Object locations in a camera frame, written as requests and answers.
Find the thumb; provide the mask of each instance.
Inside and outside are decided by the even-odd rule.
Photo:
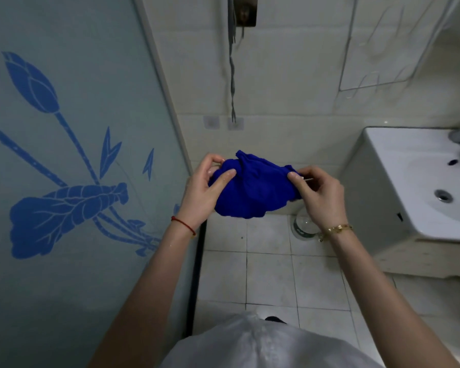
[[[312,196],[314,194],[312,189],[307,185],[307,182],[305,182],[305,180],[297,173],[289,172],[288,179],[295,185],[302,198]]]
[[[235,177],[236,174],[237,174],[237,171],[235,169],[227,170],[225,173],[223,173],[221,176],[218,177],[215,183],[211,185],[209,190],[212,191],[217,196],[220,196],[225,186],[227,186],[228,182],[230,182],[232,178]]]

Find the clear container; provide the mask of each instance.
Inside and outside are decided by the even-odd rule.
[[[312,218],[307,213],[307,209],[303,207],[293,221],[293,231],[299,237],[311,239],[319,234],[319,227],[312,222]]]

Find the sink basin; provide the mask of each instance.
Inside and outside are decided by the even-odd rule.
[[[373,148],[412,228],[460,241],[460,145],[449,130],[367,128]]]

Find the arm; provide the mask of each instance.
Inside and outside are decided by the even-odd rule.
[[[190,178],[177,218],[196,230],[215,208],[235,170],[223,173],[208,187],[210,176],[223,158],[209,154]],[[191,231],[173,221],[147,268],[98,346],[89,368],[152,367],[159,359],[172,296],[176,289]]]
[[[320,229],[347,224],[344,188],[339,181],[317,167],[298,172],[314,179],[311,188],[296,173],[288,175]],[[354,232],[332,234],[330,241],[387,368],[460,368],[450,351],[388,281]]]

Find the sink drain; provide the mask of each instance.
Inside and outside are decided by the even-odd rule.
[[[448,191],[445,190],[436,190],[435,191],[435,196],[438,198],[439,201],[442,201],[444,203],[452,203],[453,202],[453,196]]]

